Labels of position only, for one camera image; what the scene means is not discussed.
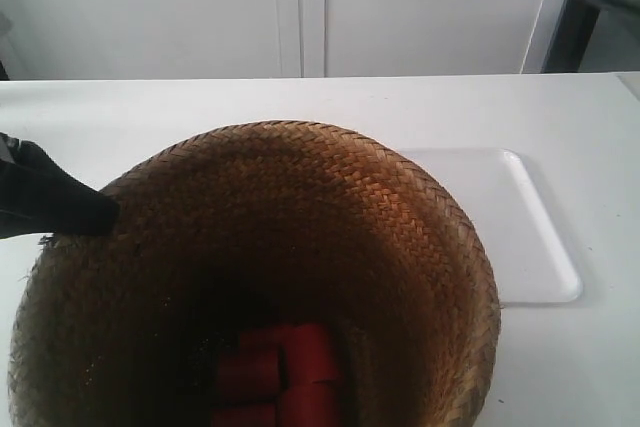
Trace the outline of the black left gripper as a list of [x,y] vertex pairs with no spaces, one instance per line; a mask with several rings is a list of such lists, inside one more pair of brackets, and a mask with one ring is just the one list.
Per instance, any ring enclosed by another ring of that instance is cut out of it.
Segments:
[[118,203],[60,168],[37,144],[1,134],[1,238],[111,232]]

